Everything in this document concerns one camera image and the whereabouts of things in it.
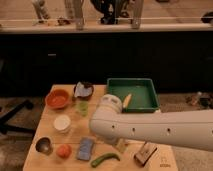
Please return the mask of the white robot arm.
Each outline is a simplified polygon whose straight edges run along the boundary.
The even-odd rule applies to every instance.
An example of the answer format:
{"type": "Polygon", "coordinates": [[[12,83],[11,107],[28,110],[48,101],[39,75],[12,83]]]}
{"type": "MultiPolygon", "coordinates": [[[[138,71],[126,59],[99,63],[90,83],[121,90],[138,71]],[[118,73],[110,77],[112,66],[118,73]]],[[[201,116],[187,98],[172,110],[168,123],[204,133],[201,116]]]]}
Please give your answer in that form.
{"type": "Polygon", "coordinates": [[[213,151],[213,110],[122,114],[121,100],[105,94],[90,118],[89,128],[109,141],[124,138],[213,151]]]}

